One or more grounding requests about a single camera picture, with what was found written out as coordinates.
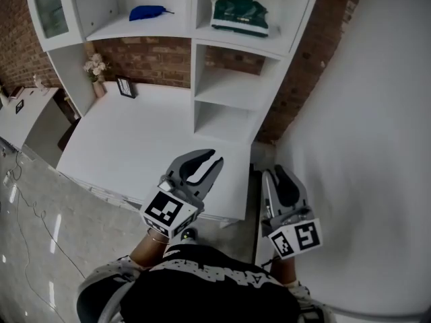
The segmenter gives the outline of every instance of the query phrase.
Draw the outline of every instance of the picture frame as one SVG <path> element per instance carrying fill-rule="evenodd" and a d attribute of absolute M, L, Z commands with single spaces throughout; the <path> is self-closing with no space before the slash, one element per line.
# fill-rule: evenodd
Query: picture frame
<path fill-rule="evenodd" d="M 24 100 L 21 100 L 18 104 L 16 104 L 15 114 L 20 112 L 23 107 L 24 107 Z"/>
<path fill-rule="evenodd" d="M 136 98 L 135 88 L 133 87 L 132 81 L 129 77 L 116 75 L 115 80 L 119 87 L 120 95 L 133 99 Z"/>

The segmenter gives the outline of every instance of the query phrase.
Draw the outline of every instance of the white desk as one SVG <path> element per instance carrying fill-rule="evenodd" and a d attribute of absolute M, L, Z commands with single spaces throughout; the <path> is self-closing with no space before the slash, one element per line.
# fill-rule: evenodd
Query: white desk
<path fill-rule="evenodd" d="M 36 88 L 27 88 L 17 100 L 0 109 L 0 137 L 15 148 L 36 155 L 55 167 L 61 156 L 57 143 L 69 128 L 70 122 L 52 99 L 58 88 L 50 88 L 43 95 Z M 16 105 L 24 100 L 24 107 L 15 113 Z"/>
<path fill-rule="evenodd" d="M 116 83 L 81 119 L 67 144 L 57 170 L 93 188 L 106 200 L 120 194 L 144 200 L 176 157 L 196 149 L 215 149 L 215 155 L 191 178 L 200 178 L 219 157 L 224 167 L 205 198 L 203 217 L 221 221 L 245 218 L 250 146 L 212 141 L 190 130 L 189 89 L 137 84 L 133 100 L 121 96 Z"/>

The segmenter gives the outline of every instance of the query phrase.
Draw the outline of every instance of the glass cabinet door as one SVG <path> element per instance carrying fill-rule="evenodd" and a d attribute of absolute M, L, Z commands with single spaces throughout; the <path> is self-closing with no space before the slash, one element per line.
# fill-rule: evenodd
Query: glass cabinet door
<path fill-rule="evenodd" d="M 34 0 L 45 38 L 69 31 L 61 0 Z"/>

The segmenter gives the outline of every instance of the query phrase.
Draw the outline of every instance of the tiled floor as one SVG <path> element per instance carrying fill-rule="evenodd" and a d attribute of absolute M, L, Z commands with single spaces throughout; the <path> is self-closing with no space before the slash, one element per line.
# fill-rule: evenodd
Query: tiled floor
<path fill-rule="evenodd" d="M 15 155 L 0 159 L 0 178 L 14 167 Z M 37 214 L 46 211 L 45 222 L 65 253 L 87 276 L 93 268 L 124 256 L 145 235 L 138 213 L 101 201 L 66 177 L 48 169 L 41 161 L 26 162 L 18 188 Z M 227 255 L 251 261 L 255 232 L 255 183 L 249 188 L 247 219 L 220 229 L 215 221 L 198 219 L 195 226 L 206 242 Z M 30 289 L 24 274 L 43 300 L 55 305 L 66 323 L 78 322 L 74 310 L 75 292 L 82 281 L 77 269 L 52 242 L 41 219 L 20 198 L 9 202 L 12 189 L 0 184 L 0 316 L 9 323 L 61 322 L 58 315 Z"/>

